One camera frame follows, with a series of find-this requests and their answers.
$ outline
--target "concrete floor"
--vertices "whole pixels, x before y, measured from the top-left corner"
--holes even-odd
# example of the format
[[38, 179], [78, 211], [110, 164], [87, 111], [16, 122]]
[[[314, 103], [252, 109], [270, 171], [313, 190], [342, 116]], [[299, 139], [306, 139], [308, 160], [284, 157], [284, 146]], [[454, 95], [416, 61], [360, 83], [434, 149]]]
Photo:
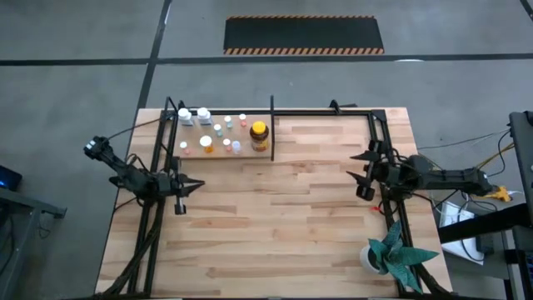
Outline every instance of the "concrete floor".
[[[147, 58], [162, 0], [0, 0], [0, 60]], [[386, 54], [532, 53], [533, 22], [518, 0], [257, 1], [174, 0], [160, 57], [217, 56], [232, 14], [373, 14]], [[92, 293], [116, 189], [108, 167], [85, 157], [94, 135], [131, 126], [145, 66], [0, 67], [0, 164], [24, 175], [22, 192], [68, 207], [48, 239], [36, 238], [17, 298]], [[417, 145], [505, 128], [507, 114], [533, 109], [533, 61], [274, 63], [158, 66], [147, 106], [165, 96], [189, 105], [408, 107]], [[113, 139], [117, 155], [129, 136]], [[497, 138], [424, 151], [446, 168], [466, 168], [496, 150]], [[516, 159], [495, 183], [521, 189]], [[501, 167], [494, 162], [487, 170]], [[524, 201], [518, 197], [516, 203]], [[495, 202], [501, 208], [502, 203]], [[447, 259], [454, 289], [503, 298], [501, 280]]]

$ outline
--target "white pot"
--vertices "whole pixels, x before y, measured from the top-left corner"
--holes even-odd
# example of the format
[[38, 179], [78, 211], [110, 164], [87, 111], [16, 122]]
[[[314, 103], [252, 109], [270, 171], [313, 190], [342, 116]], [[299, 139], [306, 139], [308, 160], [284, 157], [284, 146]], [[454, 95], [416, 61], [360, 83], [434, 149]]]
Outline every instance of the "white pot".
[[361, 260], [361, 265], [369, 272], [379, 274], [380, 270], [378, 268], [375, 268], [370, 263], [370, 260], [368, 259], [368, 253], [371, 251], [370, 245], [366, 245], [359, 254], [359, 259]]

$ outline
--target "potted plant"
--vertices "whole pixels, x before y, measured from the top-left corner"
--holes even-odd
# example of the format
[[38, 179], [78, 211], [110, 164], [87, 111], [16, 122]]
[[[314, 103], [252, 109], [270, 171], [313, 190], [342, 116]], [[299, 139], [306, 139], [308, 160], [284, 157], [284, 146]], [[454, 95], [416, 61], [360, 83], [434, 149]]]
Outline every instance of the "potted plant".
[[422, 293], [415, 276], [408, 267], [428, 261], [439, 253], [403, 247], [400, 233], [401, 224], [396, 221], [383, 241], [368, 239], [369, 244], [361, 250], [361, 264], [365, 269], [374, 273], [381, 275], [390, 273], [404, 287], [411, 287]]

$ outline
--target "small bottle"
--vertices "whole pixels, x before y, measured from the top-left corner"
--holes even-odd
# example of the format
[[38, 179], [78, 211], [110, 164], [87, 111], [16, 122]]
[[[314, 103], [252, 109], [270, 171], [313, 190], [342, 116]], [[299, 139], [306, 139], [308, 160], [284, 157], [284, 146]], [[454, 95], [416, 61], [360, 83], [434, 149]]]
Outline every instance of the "small bottle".
[[180, 142], [180, 148], [182, 149], [183, 154], [189, 155], [191, 150], [187, 147], [187, 142]]
[[230, 129], [233, 127], [232, 117], [231, 116], [225, 116], [224, 122], [226, 122], [226, 128]]
[[222, 137], [222, 126], [220, 126], [220, 124], [215, 124], [215, 126], [213, 126], [213, 129], [215, 129], [215, 132], [217, 133], [217, 137], [221, 138]]
[[177, 119], [183, 126], [194, 126], [192, 113], [186, 108], [180, 108], [180, 110], [177, 111]]
[[226, 151], [228, 152], [232, 151], [232, 141], [230, 141], [229, 138], [224, 138], [222, 143], [224, 144], [224, 147], [226, 147]]
[[257, 152], [263, 152], [268, 148], [268, 126], [257, 121], [250, 128], [250, 138], [252, 138], [252, 148]]
[[200, 125], [212, 125], [211, 113], [205, 107], [200, 107], [197, 110], [198, 122]]
[[247, 115], [245, 115], [244, 113], [241, 113], [239, 115], [239, 119], [241, 120], [241, 126], [246, 127], [247, 126]]
[[205, 151], [206, 153], [211, 153], [214, 150], [213, 140], [210, 136], [203, 136], [202, 138], [200, 138], [200, 145], [203, 147], [203, 151]]
[[233, 154], [241, 154], [241, 144], [239, 141], [232, 142]]

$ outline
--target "wooden table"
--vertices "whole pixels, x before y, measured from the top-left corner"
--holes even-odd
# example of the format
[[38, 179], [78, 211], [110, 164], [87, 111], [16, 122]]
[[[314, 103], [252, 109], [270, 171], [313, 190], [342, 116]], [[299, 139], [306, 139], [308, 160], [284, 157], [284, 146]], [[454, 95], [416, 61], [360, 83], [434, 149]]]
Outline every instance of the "wooden table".
[[[142, 109], [137, 123], [159, 114], [159, 109]], [[416, 153], [407, 110], [386, 108], [386, 114], [393, 146], [403, 155]], [[167, 199], [153, 297], [397, 295], [390, 275], [371, 274], [359, 262], [367, 239], [386, 234], [384, 217], [370, 209], [380, 195], [372, 202], [357, 198], [356, 183], [345, 173], [362, 173], [363, 162], [349, 157], [367, 147], [366, 119], [276, 117], [275, 124], [274, 162], [182, 163], [185, 174], [206, 185], [186, 198], [187, 215], [175, 215], [175, 200]], [[130, 152], [150, 162], [156, 131], [157, 123], [137, 128]], [[117, 205], [130, 198], [121, 191]], [[430, 204], [414, 197], [406, 201], [406, 210], [415, 247], [441, 253]], [[97, 292], [109, 287], [131, 258], [140, 215], [135, 202], [115, 213]], [[451, 290], [442, 255], [425, 266]]]

